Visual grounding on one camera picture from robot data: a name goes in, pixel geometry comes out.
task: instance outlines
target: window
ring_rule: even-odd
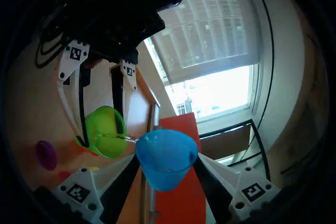
[[[145,43],[176,114],[201,123],[253,111],[260,28],[251,0],[183,0],[159,14],[166,29]]]
[[[176,107],[179,115],[184,115],[186,113],[186,105],[184,103],[178,104]]]

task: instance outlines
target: black cable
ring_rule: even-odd
[[[247,149],[245,150],[245,152],[244,152],[243,156],[240,158],[239,162],[244,158],[244,156],[245,156],[247,150],[248,150],[249,147],[251,146],[251,144],[252,144],[252,142],[253,142],[254,139],[255,139],[255,135],[253,136],[252,141],[249,143],[249,146],[248,146]]]
[[[266,15],[267,15],[268,24],[270,26],[270,37],[271,37],[271,44],[272,44],[272,68],[271,68],[271,74],[270,74],[270,88],[268,90],[268,94],[267,94],[267,98],[266,98],[266,104],[265,104],[265,107],[264,107],[264,111],[262,112],[260,121],[258,123],[257,129],[259,129],[260,124],[261,124],[261,122],[263,120],[263,117],[264,117],[264,114],[265,114],[265,111],[266,111],[266,108],[267,108],[268,100],[270,98],[270,91],[271,91],[271,88],[272,88],[273,72],[274,72],[274,37],[273,37],[272,22],[270,20],[270,13],[268,11],[268,8],[267,8],[265,0],[261,0],[261,1],[262,1],[262,4],[264,5],[265,11],[266,11]]]

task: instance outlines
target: wooden table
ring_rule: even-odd
[[[36,44],[26,48],[8,72],[6,81],[5,121],[8,141],[19,172],[31,190],[43,185],[49,189],[60,184],[60,172],[74,172],[83,166],[103,168],[117,160],[82,152],[74,141],[68,121],[58,101],[54,87],[54,69],[57,61],[43,69],[34,66]],[[113,106],[111,79],[107,61],[92,69],[91,84],[84,88],[84,111],[89,114],[103,105]],[[159,104],[137,69],[138,88],[125,93],[125,118],[129,134],[139,137],[158,123]],[[34,147],[46,140],[58,156],[55,170],[42,168],[35,157]],[[135,151],[129,142],[123,157]],[[129,192],[118,223],[139,223],[141,169]]]

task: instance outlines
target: black metal rod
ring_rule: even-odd
[[[140,163],[138,157],[134,155],[128,166],[122,171],[122,173],[120,173],[111,186],[100,197],[100,201],[104,206],[104,211],[100,216],[100,220],[103,223],[117,223],[139,166]]]
[[[229,131],[231,129],[238,128],[238,127],[250,124],[252,122],[253,122],[252,119],[250,119],[250,120],[247,120],[247,121],[244,121],[244,122],[232,125],[230,127],[224,128],[224,129],[219,129],[219,130],[215,130],[215,131],[212,131],[212,132],[209,132],[209,133],[201,134],[201,135],[199,135],[199,138],[210,137],[210,136],[215,135],[215,134],[220,134],[220,133],[223,133],[225,131]]]
[[[231,213],[228,210],[232,201],[231,194],[225,189],[221,182],[208,171],[199,156],[194,163],[194,169],[198,180],[202,185],[216,223],[226,223],[231,219]]]

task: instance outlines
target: white wall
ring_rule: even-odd
[[[267,151],[300,118],[312,86],[314,62],[312,44],[305,42],[306,27],[302,26],[292,0],[265,0],[265,3],[274,37],[273,82],[259,128]],[[266,69],[270,65],[265,61]],[[262,103],[253,118],[257,125],[263,112]]]
[[[160,118],[176,116],[173,105],[168,97],[161,78],[155,68],[154,62],[148,52],[144,42],[137,47],[139,50],[139,64],[141,74],[148,86],[153,90],[158,102],[160,103]]]

